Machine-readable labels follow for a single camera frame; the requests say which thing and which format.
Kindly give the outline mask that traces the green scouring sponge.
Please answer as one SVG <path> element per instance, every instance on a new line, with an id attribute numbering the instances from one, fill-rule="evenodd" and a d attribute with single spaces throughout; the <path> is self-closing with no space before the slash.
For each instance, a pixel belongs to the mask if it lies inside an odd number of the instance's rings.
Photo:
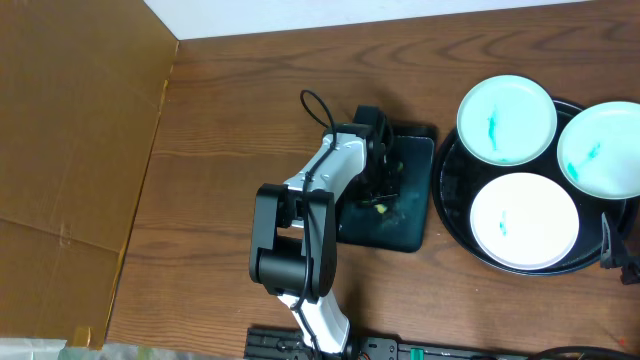
<path id="1" fill-rule="evenodd" d="M 400 195 L 400 180 L 404 164 L 401 161 L 386 163 L 381 176 L 375 183 L 369 185 L 361 199 L 360 206 L 374 208 L 384 214 Z"/>

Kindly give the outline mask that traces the white plate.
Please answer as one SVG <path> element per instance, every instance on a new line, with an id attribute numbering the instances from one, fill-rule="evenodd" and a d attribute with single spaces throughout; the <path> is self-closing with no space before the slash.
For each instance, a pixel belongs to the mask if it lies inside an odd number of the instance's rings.
<path id="1" fill-rule="evenodd" d="M 574 248 L 580 229 L 568 192 L 533 173 L 510 173 L 486 184 L 472 201 L 469 225 L 491 259 L 517 270 L 558 263 Z"/>

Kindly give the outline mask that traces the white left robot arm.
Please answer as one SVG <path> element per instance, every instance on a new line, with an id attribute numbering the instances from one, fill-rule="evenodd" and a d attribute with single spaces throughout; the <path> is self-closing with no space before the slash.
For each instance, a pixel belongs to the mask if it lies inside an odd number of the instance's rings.
<path id="1" fill-rule="evenodd" d="M 393 139 L 386 123 L 333 125 L 298 174 L 256 193 L 249 276 L 291 310 L 316 356 L 344 353 L 350 332 L 332 291 L 336 202 L 367 171 L 381 180 Z"/>

